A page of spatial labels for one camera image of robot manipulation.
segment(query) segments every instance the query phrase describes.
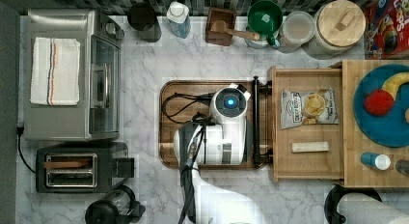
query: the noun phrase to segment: canister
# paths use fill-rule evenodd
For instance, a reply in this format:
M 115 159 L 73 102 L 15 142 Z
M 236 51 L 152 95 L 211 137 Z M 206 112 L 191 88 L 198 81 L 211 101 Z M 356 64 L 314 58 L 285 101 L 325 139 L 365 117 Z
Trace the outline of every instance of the canister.
M 315 35 L 303 49 L 316 59 L 330 59 L 358 42 L 364 35 L 366 19 L 358 5 L 337 0 L 314 16 Z
M 162 36 L 154 8 L 148 3 L 136 3 L 127 14 L 129 25 L 147 42 L 157 42 Z
M 409 160 L 405 159 L 398 160 L 395 165 L 395 168 L 399 173 L 405 176 L 409 176 Z
M 169 19 L 171 32 L 185 39 L 190 31 L 189 8 L 179 2 L 173 2 L 166 16 Z
M 315 34 L 314 19 L 310 14 L 297 11 L 289 14 L 280 27 L 278 50 L 283 53 L 295 51 Z

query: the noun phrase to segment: chip bag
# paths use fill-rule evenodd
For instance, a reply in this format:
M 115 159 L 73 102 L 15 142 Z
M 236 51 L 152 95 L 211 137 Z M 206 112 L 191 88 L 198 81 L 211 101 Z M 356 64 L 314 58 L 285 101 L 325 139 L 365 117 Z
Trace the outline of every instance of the chip bag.
M 338 124 L 332 88 L 315 92 L 282 91 L 281 128 L 301 125 Z

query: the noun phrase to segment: black mug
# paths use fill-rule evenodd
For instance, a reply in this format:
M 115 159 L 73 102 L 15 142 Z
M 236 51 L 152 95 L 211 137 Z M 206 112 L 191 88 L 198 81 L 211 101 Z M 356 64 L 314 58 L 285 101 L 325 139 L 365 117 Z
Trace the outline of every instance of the black mug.
M 137 3 L 127 14 L 129 25 L 138 30 L 139 36 L 147 42 L 157 42 L 162 36 L 153 7 L 147 3 Z

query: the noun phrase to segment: wooden lid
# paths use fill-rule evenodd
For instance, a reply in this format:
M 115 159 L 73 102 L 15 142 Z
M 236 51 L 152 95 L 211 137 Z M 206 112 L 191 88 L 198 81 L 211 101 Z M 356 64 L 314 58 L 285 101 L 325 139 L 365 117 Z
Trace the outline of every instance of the wooden lid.
M 366 20 L 362 10 L 347 0 L 327 4 L 318 15 L 317 30 L 326 42 L 334 46 L 349 46 L 364 34 Z

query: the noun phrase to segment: white bottle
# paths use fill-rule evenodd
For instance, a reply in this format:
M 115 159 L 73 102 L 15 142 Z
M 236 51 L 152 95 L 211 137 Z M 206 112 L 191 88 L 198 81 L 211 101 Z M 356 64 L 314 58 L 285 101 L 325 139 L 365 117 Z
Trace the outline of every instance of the white bottle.
M 173 2 L 166 16 L 171 25 L 171 32 L 185 39 L 190 31 L 189 8 L 178 2 Z

